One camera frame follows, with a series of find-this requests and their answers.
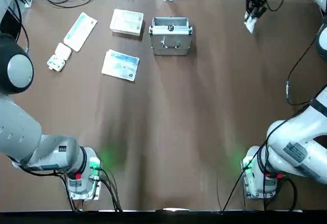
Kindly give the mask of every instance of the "black cable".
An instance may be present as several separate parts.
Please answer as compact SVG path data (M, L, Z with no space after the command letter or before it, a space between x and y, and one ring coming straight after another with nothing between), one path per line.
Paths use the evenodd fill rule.
M284 2L284 0L281 1L280 5L279 5L276 9L271 9L271 7L270 7L269 4L268 4L268 1L266 1L266 4L267 4L268 9L269 9L271 12L277 12L277 11L281 8L281 6L283 5L283 2Z
M12 9L11 9L10 7L9 7L8 9L9 9L9 11L12 13L12 15L14 16L14 18L15 18L17 21L19 21L17 15L14 13L14 11L12 11ZM27 42L27 43L26 43L26 49L25 49L25 52L28 54L28 53L29 53L29 50L30 50L30 39L29 39L29 36L28 36L28 34L27 34L27 31L26 31L24 25L23 25L23 24L20 24L20 25L21 25L21 27L22 27L22 30L23 30L24 33L25 33L25 36L26 36L26 42Z
M286 180L292 185L292 188L293 188L293 202L290 207L290 211L293 211L295 208L295 205L297 203L297 188L296 188L295 183L289 177L287 177Z
M237 186L238 182L240 181L240 179L241 179L243 173L245 172L245 170L249 169L249 166L250 166L251 162L252 162L253 159L257 156L258 152L259 152L259 151L260 151L264 146L266 146L266 144L267 144L267 142L268 142L270 136L271 136L271 135L272 135L272 134L273 134L277 129L279 129L283 124L285 124L286 122L288 122L288 121L291 120L292 118L296 117L298 114L300 114L300 113L301 113L303 110L305 110L307 107L308 107L308 106L304 106L302 109L300 109L299 111L297 111L296 113L294 113L294 114L293 114L292 116L290 116L288 119L284 120L281 124L279 124L276 128L274 128L274 129L273 129L273 130L268 134L268 136L267 136L267 138L265 139L264 143L259 147L259 149L258 149L258 150L255 152L255 154L253 155L252 159L248 162L248 165L245 166L245 167L242 169L242 171L241 171L241 173L240 173L240 176L239 176L239 178L237 179L237 181L236 181L236 183L235 183L235 185L234 185L234 187L233 187L233 189L232 189L232 191L231 191L231 193L230 193L230 195L229 195L229 197L228 197L228 199L227 199L227 201L226 201L226 204L225 204L223 210L221 211L221 214L223 214L223 212L225 211L225 209L226 209L226 207L227 207L227 204L228 204L228 202L229 202L229 200L230 200L230 198L231 198L231 196L232 196L232 194L233 194L233 192L234 192L234 190L235 190L235 187Z
M292 188L293 188L293 200L292 200L292 205L291 205L291 207L289 208L289 211L293 211L294 208L295 208L295 206L296 206L296 203L297 203L297 196L298 196L298 194L297 194L297 187L296 187L295 183L294 183L291 179L289 179L288 176L283 177L283 178L280 179L278 182L279 182L279 183L283 183L283 181L288 181L288 182L290 182L290 184L291 184L291 186L292 186ZM283 185L284 185L284 184L282 184L282 185L278 185L278 186L277 186L277 190L276 190L276 194L275 194L275 196L272 197L272 198L270 198L270 199L267 201L266 206L269 206L269 205L270 205L270 204L271 204L271 203L276 199L277 193L280 192L280 190L282 189L282 186L283 186Z
M104 179L100 179L100 181L106 186L106 188L110 192L110 195L111 195L112 201L113 201L113 205L117 207L119 212L122 212L123 210L122 210L121 206L117 203L117 200L113 197L113 192L112 192L111 187L108 185L108 183Z
M221 211L222 207L221 207L221 204L220 204L219 193L218 193L218 172L216 173L216 194L217 194L218 205L219 205L219 208L220 208L220 211Z
M19 15L19 20L18 21L19 21L20 29L19 29L19 32L18 32L18 35L17 35L17 38L16 38L16 41L18 41L19 36L20 36L21 26L22 26L22 16L21 16L21 10L20 10L19 4L18 4L18 0L14 0L14 2L16 3L18 15Z
M62 173L57 173L57 172L53 172L53 173L50 173L50 174L38 174L38 173L34 173L32 171L29 171L25 168L23 168L22 166L20 166L21 170L28 173L28 174L31 174L31 175L34 175L34 176L55 176L55 175L62 175Z
M242 177L242 190L243 190L243 210L246 212L246 206L245 206L245 189L244 189L244 177Z
M313 43L315 42L317 36L315 35L315 38L313 39L313 41L310 43L310 45L308 46L308 48L304 51L304 53L301 55L301 57L299 58L299 60L295 63L295 65L292 67L290 73L287 76L287 81L286 81L286 100L287 103L289 105L304 105L307 104L308 102L310 102L310 100L304 101L304 102L300 102L300 103L292 103L290 101L290 78L291 78L291 74L294 71L294 69L297 67L297 65L301 62L301 60L304 58L304 56L307 54L308 50L311 48L311 46L313 45Z
M20 168L22 169L22 171L24 171L24 172L26 172L28 174L34 175L34 176L55 176L55 177L59 177L62 180L62 182L63 182L63 184L65 186L66 194L67 194L67 197L68 197L68 200L69 200L69 204L71 206L72 211L74 211L76 213L80 213L81 212L80 210L78 210L76 208L74 201L71 199L71 197L69 195L67 183L66 183L65 179L62 178L63 173L58 173L58 172L56 172L54 170L53 173L50 173L50 174L38 174L38 173L34 173L32 171L29 171L29 170L23 168L22 166L20 166Z
M56 6L56 7L59 7L59 8L77 8L77 7L80 7L80 6L84 6L88 3L90 3L92 0L88 0L87 2L85 3L82 3L82 4L79 4L79 5L74 5L74 6L62 6L62 5L58 5L59 3L56 3L56 2L52 2L51 0L47 0L50 4Z
M109 170L109 173L110 173L110 175L111 175L111 177L112 177L112 179L114 181L114 184L113 184L112 181L110 180L107 172L104 169L102 169L102 168L93 168L93 169L100 170L100 171L105 173L105 175L106 175L106 177L108 179L108 182L109 182L108 185L114 191L114 195L112 194L111 198L112 198L113 207L114 207L115 211L117 211L119 208L121 208L121 204L120 204L119 197L118 197L118 188L117 188L117 182L116 182L115 177L113 176L112 172Z
M55 176L55 177L59 177L59 178L62 180L62 182L63 182L63 184L64 184L64 186L65 186L65 190L66 190L67 198L68 198L68 201L69 201L69 204L70 204L70 206L71 206L72 211L74 211L74 212L76 212L76 213L81 213L81 212L83 212L83 211L79 210L78 208L76 208L75 203L74 203L74 200L71 199L71 197L70 197L70 195L69 195L69 191L68 191L68 187L67 187L67 183L66 183L65 179L64 179L63 177L59 176L59 175L54 175L54 176Z

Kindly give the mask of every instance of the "white paper item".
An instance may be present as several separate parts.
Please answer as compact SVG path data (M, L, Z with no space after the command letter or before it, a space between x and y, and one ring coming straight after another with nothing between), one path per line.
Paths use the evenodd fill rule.
M246 28L252 34L253 31L254 31L254 27L255 27L255 23L256 23L257 18L252 16L252 15L249 16L248 12L245 12L244 19L246 20L246 21L244 21L244 24L245 24Z
M97 20L91 18L86 13L81 13L73 27L68 31L63 42L76 52L80 51L97 22Z
M106 53L102 74L134 81L139 58L109 50Z

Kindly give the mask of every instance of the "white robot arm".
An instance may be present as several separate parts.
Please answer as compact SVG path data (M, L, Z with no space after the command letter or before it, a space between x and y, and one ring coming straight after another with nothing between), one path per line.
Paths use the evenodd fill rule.
M10 0L0 0L0 20ZM98 199L101 162L88 147L68 136L43 135L40 124L17 106L10 94L29 88L34 70L29 56L13 37L0 33L0 152L26 172L64 173L72 199Z
M327 135L327 87L311 100L301 114L283 122L276 121L269 127L267 136L271 135L267 147L251 147L242 160L242 168L245 168L259 150L250 168L244 172L248 198L264 197L264 173L266 198L275 195L278 174L282 172L310 177L327 184L327 149L313 140ZM266 162L267 148L269 153Z

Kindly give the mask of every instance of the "sticker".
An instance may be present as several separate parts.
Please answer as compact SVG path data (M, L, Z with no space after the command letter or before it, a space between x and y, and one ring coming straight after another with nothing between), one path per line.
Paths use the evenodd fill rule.
M55 169L59 169L59 165L58 164L41 165L41 168L44 170L55 170Z
M308 166L304 164L300 164L299 166L295 167L298 171L300 171L302 174L311 177L313 179L318 179L320 178L320 175L317 174L315 171L310 169Z
M295 144L291 144L289 142L286 145L286 147L284 147L283 151L286 152L289 156L291 156L298 163L301 163L308 155L307 150L303 146L298 144L297 142Z
M76 180L76 181L69 180L69 186L70 187L81 187L82 181L81 180Z
M102 74L134 81L139 58L109 50L106 53Z

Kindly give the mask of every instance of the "white box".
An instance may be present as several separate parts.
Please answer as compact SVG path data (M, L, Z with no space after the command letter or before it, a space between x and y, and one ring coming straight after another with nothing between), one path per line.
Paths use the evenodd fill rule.
M115 9L113 11L110 28L113 32L139 36L142 22L142 13Z

